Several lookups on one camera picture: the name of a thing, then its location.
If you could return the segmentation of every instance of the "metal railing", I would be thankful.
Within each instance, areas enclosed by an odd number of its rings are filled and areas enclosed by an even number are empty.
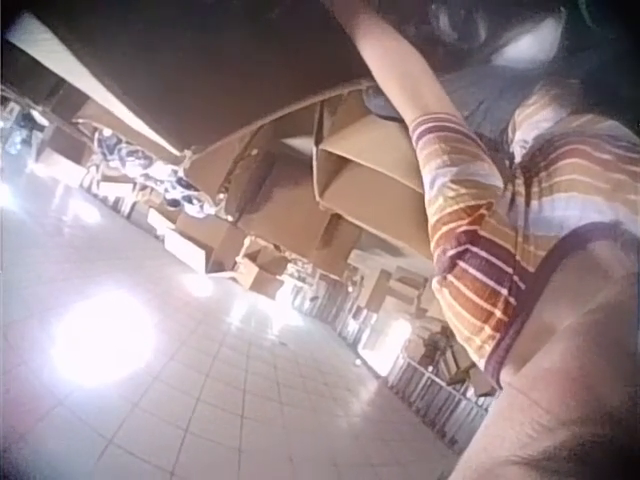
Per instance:
[[[455,453],[462,453],[495,397],[476,397],[468,384],[452,387],[406,355],[387,376],[389,388]]]

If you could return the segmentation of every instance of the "striped shirt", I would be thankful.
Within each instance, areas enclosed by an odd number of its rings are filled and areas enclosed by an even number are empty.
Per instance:
[[[515,112],[508,178],[457,118],[430,114],[410,128],[434,293],[460,343],[496,383],[559,264],[590,242],[635,245],[640,235],[640,141],[612,120],[571,115],[566,98],[544,85]]]

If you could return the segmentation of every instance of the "woman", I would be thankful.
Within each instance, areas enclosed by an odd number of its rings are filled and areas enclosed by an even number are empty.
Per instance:
[[[361,0],[325,3],[410,129],[433,290],[503,389],[451,478],[638,478],[640,141],[547,82],[503,177],[401,35]]]

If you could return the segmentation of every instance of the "tiled floor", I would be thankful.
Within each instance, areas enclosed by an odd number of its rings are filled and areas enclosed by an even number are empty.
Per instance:
[[[18,159],[5,158],[4,181],[12,468],[65,480],[435,480],[455,461],[321,323],[229,280],[201,283]]]

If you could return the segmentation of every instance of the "dark hair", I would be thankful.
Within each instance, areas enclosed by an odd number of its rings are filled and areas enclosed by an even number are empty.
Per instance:
[[[606,415],[574,424],[569,436],[556,445],[514,465],[545,480],[624,480],[640,478],[638,410]]]

